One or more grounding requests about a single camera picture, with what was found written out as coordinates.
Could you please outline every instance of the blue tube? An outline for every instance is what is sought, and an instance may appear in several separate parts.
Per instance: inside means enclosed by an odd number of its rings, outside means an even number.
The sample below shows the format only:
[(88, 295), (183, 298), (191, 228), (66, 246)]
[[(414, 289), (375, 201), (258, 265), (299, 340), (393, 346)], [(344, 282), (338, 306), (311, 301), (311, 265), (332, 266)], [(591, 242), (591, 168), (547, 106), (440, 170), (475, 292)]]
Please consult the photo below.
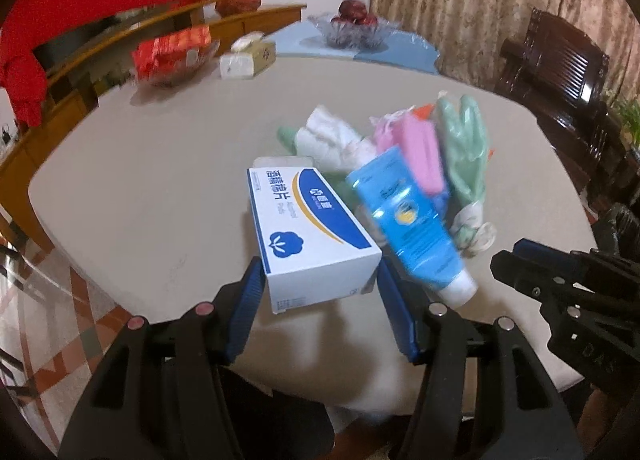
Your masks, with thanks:
[(433, 202), (415, 183), (398, 147), (347, 176), (406, 270), (450, 307), (478, 290)]

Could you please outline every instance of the red snack box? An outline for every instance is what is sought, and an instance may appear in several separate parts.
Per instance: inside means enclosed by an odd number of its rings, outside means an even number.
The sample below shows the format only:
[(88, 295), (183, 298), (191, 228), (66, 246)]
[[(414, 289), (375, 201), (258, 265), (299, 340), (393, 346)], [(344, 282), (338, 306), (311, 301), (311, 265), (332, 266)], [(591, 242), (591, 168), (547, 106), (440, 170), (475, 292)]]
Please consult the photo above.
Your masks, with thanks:
[(158, 74), (170, 74), (178, 67), (194, 65), (210, 45), (209, 28), (197, 26), (142, 42), (131, 57), (138, 78), (148, 79)]

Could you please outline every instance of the white box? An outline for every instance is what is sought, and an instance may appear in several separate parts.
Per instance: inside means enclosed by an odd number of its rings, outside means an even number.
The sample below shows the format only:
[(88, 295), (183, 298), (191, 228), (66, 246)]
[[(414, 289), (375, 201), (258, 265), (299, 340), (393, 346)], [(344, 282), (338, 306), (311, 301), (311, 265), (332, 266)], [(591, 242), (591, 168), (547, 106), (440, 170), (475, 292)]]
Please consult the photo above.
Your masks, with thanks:
[(220, 56), (222, 79), (252, 78), (276, 61), (275, 42), (256, 41), (241, 50)]
[(273, 313), (369, 292), (382, 252), (315, 168), (247, 177)]

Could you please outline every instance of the green glove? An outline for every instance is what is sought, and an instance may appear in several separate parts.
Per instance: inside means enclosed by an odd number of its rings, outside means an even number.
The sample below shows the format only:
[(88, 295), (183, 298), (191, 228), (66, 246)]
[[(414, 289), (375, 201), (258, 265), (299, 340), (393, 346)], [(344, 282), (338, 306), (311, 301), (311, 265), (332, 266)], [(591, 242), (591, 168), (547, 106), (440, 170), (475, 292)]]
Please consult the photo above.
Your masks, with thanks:
[(482, 222), (489, 140), (478, 103), (471, 96), (460, 98), (460, 111), (445, 98), (438, 99), (436, 108), (447, 177), (461, 207), (450, 232), (458, 249), (473, 256), (488, 249), (496, 236), (494, 225)]

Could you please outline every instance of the white tube cap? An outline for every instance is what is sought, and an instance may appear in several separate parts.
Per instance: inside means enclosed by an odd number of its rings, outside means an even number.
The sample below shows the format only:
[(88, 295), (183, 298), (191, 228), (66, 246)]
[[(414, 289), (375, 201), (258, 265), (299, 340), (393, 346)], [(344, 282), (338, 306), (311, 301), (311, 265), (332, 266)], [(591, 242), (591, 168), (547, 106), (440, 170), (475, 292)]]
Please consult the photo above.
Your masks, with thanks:
[(461, 307), (478, 291), (478, 284), (471, 275), (462, 269), (444, 289), (436, 291), (440, 299), (452, 309)]

